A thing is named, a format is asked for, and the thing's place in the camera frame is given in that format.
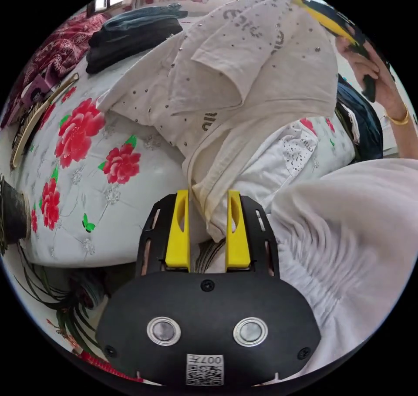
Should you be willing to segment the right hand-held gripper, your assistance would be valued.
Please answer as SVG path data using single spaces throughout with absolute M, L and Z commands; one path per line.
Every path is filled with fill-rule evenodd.
M 306 10 L 314 19 L 316 19 L 328 32 L 336 37 L 343 37 L 350 42 L 350 49 L 353 52 L 369 59 L 369 53 L 364 47 L 367 41 L 371 44 L 377 55 L 383 61 L 388 70 L 390 63 L 384 55 L 377 49 L 372 41 L 362 32 L 362 30 L 342 13 L 333 7 L 317 2 L 315 0 L 291 0 L 293 4 Z

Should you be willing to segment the person's right hand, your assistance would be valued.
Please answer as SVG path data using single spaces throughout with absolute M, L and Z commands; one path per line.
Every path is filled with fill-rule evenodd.
M 335 45 L 338 53 L 348 61 L 361 88 L 365 88 L 364 77 L 370 76 L 375 82 L 375 101 L 385 109 L 390 120 L 402 124 L 408 114 L 407 108 L 392 75 L 372 45 L 368 41 L 364 43 L 369 58 L 352 51 L 349 40 L 344 37 L 336 37 Z

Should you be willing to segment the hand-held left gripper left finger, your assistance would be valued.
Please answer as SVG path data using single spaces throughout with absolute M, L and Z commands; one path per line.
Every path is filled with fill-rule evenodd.
M 189 191 L 177 191 L 167 242 L 165 264 L 169 269 L 190 271 Z

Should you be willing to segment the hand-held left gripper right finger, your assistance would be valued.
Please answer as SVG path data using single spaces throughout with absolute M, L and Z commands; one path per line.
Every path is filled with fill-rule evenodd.
M 247 270 L 251 264 L 241 196 L 228 191 L 225 270 Z

